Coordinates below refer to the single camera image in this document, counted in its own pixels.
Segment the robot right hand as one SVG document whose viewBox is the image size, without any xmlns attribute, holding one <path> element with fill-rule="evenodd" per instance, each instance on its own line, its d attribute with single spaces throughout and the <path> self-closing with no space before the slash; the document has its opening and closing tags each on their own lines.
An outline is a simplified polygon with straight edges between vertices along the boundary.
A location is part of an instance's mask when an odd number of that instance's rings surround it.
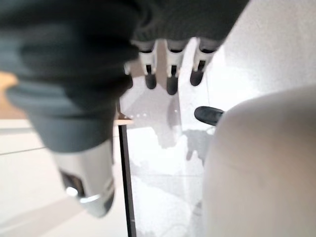
<svg viewBox="0 0 316 237">
<path fill-rule="evenodd" d="M 113 121 L 131 84 L 127 63 L 149 43 L 224 42 L 245 0 L 3 0 L 0 69 L 7 89 L 53 153 L 66 189 L 93 216 L 114 199 Z"/>
</svg>

